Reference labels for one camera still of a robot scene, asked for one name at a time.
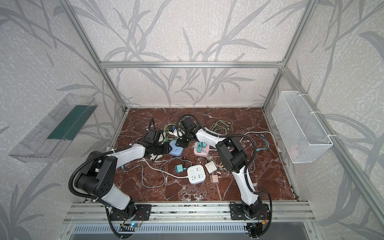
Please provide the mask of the pink charger plug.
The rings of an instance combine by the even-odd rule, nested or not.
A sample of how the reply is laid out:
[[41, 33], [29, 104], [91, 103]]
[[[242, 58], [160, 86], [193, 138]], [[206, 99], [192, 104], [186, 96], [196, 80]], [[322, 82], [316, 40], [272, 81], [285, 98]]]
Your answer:
[[219, 182], [219, 176], [218, 175], [210, 175], [210, 181], [213, 184], [217, 184]]

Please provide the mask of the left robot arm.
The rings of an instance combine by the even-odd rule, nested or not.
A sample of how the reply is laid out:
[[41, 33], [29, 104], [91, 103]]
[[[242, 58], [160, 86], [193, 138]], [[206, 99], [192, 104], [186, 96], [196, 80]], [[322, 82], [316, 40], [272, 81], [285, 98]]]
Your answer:
[[135, 210], [135, 201], [115, 186], [116, 169], [150, 155], [168, 154], [172, 147], [169, 143], [160, 141], [160, 136], [161, 132], [149, 130], [143, 141], [137, 141], [126, 148], [90, 153], [86, 161], [70, 176], [70, 192], [130, 214]]

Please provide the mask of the pink power strip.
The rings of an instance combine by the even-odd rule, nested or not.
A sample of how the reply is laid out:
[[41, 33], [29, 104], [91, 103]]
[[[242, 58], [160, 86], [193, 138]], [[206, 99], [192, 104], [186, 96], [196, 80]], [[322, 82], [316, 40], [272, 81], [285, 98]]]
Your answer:
[[194, 155], [199, 157], [206, 157], [209, 155], [210, 145], [206, 143], [197, 142], [194, 144]]

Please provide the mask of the white power strip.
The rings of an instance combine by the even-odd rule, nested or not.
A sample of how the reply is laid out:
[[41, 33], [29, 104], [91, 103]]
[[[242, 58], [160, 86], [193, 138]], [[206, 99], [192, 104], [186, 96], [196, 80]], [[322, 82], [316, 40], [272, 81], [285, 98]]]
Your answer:
[[202, 165], [194, 165], [187, 169], [187, 177], [192, 185], [197, 185], [206, 180], [206, 173]]

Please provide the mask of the teal charger plug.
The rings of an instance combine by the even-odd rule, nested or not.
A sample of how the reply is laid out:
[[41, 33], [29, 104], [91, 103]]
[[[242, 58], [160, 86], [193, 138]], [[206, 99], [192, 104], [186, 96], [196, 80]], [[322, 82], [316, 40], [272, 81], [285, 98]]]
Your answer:
[[175, 166], [175, 173], [182, 173], [186, 170], [187, 168], [185, 168], [183, 165], [176, 165]]

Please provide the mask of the blue power strip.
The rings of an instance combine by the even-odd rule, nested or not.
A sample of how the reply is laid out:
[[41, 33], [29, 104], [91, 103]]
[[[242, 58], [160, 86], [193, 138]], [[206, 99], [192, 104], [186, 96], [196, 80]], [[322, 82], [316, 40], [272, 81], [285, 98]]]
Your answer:
[[169, 152], [169, 155], [179, 157], [183, 154], [184, 148], [176, 146], [176, 143], [176, 140], [170, 141], [171, 151]]

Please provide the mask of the white charger plug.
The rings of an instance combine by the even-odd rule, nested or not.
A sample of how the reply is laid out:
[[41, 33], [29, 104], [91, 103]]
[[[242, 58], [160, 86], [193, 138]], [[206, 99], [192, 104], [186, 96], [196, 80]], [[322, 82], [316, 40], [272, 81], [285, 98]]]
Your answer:
[[205, 166], [209, 174], [213, 174], [218, 169], [214, 161], [206, 163]]
[[152, 161], [156, 161], [156, 160], [159, 160], [160, 158], [162, 158], [163, 155], [156, 155], [156, 154], [151, 154], [150, 156], [150, 160]]

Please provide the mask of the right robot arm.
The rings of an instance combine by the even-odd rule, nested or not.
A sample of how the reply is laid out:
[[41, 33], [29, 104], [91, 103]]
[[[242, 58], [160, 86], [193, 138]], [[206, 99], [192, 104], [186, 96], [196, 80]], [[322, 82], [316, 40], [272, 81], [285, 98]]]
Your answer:
[[186, 148], [191, 141], [204, 142], [216, 148], [225, 169], [232, 173], [241, 193], [244, 212], [249, 219], [255, 219], [262, 207], [260, 194], [256, 192], [248, 168], [256, 157], [256, 151], [247, 160], [247, 151], [239, 138], [245, 135], [220, 135], [204, 127], [194, 115], [182, 115], [177, 121], [177, 144]]

